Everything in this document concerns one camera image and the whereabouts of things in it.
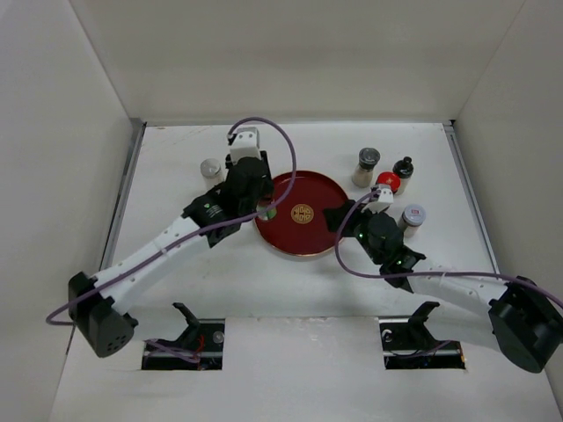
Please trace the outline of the green label sauce bottle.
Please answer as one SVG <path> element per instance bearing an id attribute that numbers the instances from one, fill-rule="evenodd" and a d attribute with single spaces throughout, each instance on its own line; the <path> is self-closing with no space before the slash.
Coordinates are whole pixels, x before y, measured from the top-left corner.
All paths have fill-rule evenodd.
<path id="1" fill-rule="evenodd" d="M 261 201 L 257 207 L 257 218 L 263 222 L 273 220 L 277 215 L 277 209 L 270 202 Z"/>

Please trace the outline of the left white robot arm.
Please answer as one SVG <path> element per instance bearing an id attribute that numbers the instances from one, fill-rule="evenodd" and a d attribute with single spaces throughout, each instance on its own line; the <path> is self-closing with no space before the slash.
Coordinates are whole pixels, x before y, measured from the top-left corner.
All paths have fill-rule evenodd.
<path id="1" fill-rule="evenodd" d="M 129 310 L 145 291 L 188 259 L 238 232 L 257 206 L 272 197 L 274 182 L 266 151 L 230 164 L 227 178 L 184 208 L 180 217 L 131 256 L 92 276 L 68 283 L 69 316 L 100 358 L 111 356 L 134 335 Z"/>

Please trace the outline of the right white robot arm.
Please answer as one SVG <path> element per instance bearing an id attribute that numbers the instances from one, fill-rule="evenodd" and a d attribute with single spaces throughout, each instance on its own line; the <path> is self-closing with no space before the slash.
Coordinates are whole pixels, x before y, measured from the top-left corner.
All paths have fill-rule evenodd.
<path id="1" fill-rule="evenodd" d="M 346 200 L 322 212 L 327 229 L 338 239 L 355 239 L 378 266 L 374 279 L 433 302 L 421 305 L 409 320 L 408 337 L 418 347 L 436 340 L 481 345 L 503 354 L 530 373 L 544 370 L 562 344 L 562 301 L 534 281 L 501 273 L 455 271 L 436 264 L 404 243 L 403 231 L 385 212 L 369 210 L 365 199 Z M 439 326 L 428 316 L 440 302 L 470 311 L 483 324 L 458 322 Z"/>

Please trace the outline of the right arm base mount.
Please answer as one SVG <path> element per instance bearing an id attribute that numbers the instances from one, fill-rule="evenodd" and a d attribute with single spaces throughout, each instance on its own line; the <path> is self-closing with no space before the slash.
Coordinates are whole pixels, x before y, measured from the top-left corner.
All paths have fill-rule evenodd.
<path id="1" fill-rule="evenodd" d="M 388 316 L 378 322 L 387 370 L 465 370 L 461 345 L 437 340 L 425 323 L 438 302 L 424 302 L 411 316 Z"/>

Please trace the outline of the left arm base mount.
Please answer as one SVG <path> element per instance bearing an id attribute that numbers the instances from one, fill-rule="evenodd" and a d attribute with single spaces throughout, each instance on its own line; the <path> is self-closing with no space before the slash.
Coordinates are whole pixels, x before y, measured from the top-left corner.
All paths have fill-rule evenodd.
<path id="1" fill-rule="evenodd" d="M 223 368 L 226 323 L 224 319 L 199 319 L 181 302 L 172 306 L 184 317 L 186 328 L 176 339 L 145 342 L 141 370 L 213 371 Z"/>

